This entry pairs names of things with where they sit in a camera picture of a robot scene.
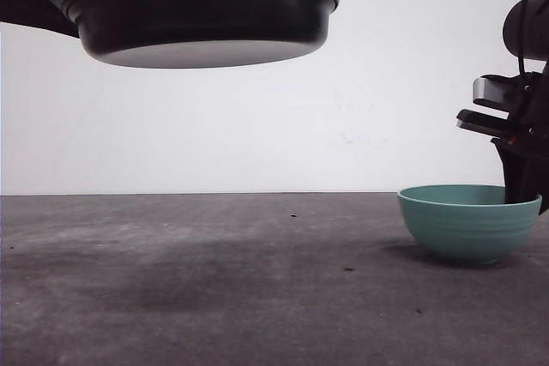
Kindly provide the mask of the black gripper finger in bowl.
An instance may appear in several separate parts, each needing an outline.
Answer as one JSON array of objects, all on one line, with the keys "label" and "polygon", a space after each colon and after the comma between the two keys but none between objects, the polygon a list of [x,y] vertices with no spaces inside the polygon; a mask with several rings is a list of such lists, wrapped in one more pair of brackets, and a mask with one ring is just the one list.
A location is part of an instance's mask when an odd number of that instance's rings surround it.
[{"label": "black gripper finger in bowl", "polygon": [[548,211],[548,154],[492,138],[504,172],[504,199],[516,204],[541,196],[539,214]]}]

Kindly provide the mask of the black gripper body at bowl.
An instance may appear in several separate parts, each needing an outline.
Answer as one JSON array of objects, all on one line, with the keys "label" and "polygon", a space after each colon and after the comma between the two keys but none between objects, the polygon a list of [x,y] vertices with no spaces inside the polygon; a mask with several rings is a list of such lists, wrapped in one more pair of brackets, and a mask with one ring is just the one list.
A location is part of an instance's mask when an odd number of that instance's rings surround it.
[{"label": "black gripper body at bowl", "polygon": [[548,73],[528,72],[525,78],[517,77],[520,100],[512,111],[502,111],[506,118],[463,109],[456,116],[457,126],[547,153]]}]

